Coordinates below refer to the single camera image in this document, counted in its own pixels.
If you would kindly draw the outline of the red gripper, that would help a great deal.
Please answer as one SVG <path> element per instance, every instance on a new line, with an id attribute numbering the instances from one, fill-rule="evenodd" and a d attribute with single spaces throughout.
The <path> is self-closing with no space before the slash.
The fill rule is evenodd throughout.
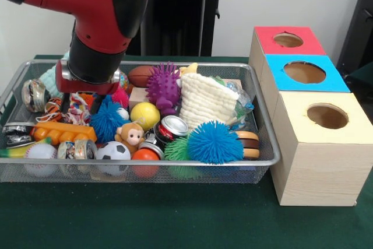
<path id="1" fill-rule="evenodd" d="M 83 81 L 72 74 L 68 61 L 60 59 L 55 68 L 56 86 L 59 92 L 64 93 L 61 103 L 61 113 L 66 114 L 70 107 L 70 93 L 90 92 L 99 94 L 92 102 L 90 114 L 96 114 L 105 99 L 105 95 L 116 92 L 120 84 L 120 69 L 118 68 L 111 79 L 106 83 L 90 83 Z"/>

